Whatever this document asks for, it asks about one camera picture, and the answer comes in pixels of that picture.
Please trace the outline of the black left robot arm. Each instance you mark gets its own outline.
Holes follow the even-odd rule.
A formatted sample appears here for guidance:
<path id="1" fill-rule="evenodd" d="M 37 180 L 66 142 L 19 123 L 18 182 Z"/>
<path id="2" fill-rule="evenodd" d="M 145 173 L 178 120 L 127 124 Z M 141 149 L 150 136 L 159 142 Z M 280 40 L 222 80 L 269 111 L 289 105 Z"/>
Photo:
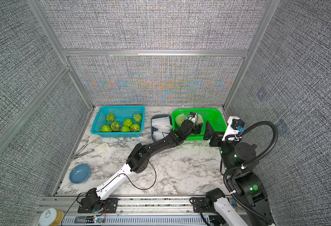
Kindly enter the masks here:
<path id="1" fill-rule="evenodd" d="M 104 202 L 126 180 L 134 174 L 143 172 L 150 164 L 150 158 L 167 149 L 174 148 L 184 143 L 192 134 L 201 133 L 203 123 L 185 120 L 181 126 L 171 131 L 163 139 L 148 145 L 137 144 L 129 154 L 126 163 L 110 179 L 96 188 L 83 194 L 79 201 L 78 213 L 98 213 L 102 211 Z"/>

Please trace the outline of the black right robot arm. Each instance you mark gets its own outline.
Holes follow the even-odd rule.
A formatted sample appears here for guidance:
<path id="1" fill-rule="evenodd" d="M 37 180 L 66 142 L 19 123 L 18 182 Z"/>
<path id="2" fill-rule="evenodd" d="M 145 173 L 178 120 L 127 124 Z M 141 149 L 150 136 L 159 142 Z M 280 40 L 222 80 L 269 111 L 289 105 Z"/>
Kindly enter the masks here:
<path id="1" fill-rule="evenodd" d="M 273 136 L 268 147 L 260 154 L 256 153 L 257 145 L 242 141 L 242 137 L 260 126 L 271 128 Z M 217 132 L 209 122 L 203 139 L 209 141 L 211 147 L 219 148 L 224 167 L 223 182 L 230 195 L 247 212 L 254 226 L 273 226 L 268 196 L 254 168 L 275 147 L 279 131 L 270 121 L 261 121 L 244 128 L 244 121 L 232 119 L 226 132 Z"/>

